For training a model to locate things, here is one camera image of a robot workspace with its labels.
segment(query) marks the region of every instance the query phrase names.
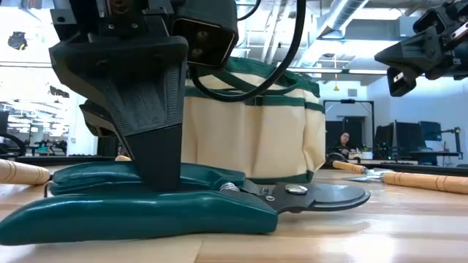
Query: metal blade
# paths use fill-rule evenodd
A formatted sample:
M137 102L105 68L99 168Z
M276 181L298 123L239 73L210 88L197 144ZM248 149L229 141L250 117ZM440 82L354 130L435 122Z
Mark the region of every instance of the metal blade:
M367 182L372 180L373 178L370 178L369 176L358 176L358 177L353 177L353 178L344 178L344 180L351 180L355 182Z
M270 191L268 187L257 185L249 179L246 179L239 189L256 196L268 195Z
M290 184L279 183L268 196L260 197L278 214L302 211L337 211L357 207L367 202L370 193L354 186L337 186L324 183L301 184L305 194L291 194L286 190Z

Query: ceiling light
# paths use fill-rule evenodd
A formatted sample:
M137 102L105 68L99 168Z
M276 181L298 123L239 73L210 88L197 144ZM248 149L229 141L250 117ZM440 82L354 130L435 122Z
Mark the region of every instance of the ceiling light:
M341 69L321 69L321 68L288 68L287 70L296 73L341 73Z
M386 70L378 69L350 69L350 74L363 74L363 75L386 75Z
M22 128L22 127L30 127L31 125L29 124L23 124L23 123L8 123L8 127L12 128Z

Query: wooden handle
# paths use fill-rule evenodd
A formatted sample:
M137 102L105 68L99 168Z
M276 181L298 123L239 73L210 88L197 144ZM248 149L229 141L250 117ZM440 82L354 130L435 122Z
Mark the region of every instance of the wooden handle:
M468 194L468 178L456 176L386 172L383 175L383 182L395 186Z
M357 164L350 164L350 163L345 163L343 161L334 161L333 162L333 167L337 169L345 169L348 171L353 171L357 173L364 173L366 171L366 168L362 165L357 165Z
M42 185L49 180L45 168L0 159L0 183Z
M126 156L117 156L116 161L131 161L131 159Z

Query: wooden tabletop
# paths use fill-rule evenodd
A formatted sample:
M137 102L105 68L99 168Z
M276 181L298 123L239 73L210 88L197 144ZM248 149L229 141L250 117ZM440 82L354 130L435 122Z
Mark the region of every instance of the wooden tabletop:
M468 196L341 180L349 176L320 170L315 180L367 188L366 204L285 213L271 235L0 246L0 262L468 262ZM40 198L41 186L0 185L0 219Z

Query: canvas tote bag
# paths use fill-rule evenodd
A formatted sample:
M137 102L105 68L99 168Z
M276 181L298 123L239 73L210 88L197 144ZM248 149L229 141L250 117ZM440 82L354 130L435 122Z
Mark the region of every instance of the canvas tote bag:
M230 58L224 70L200 81L222 94L261 84L274 66ZM245 172L258 183L309 182L325 162L325 109L318 84L292 72L262 96L219 102L186 82L182 162Z

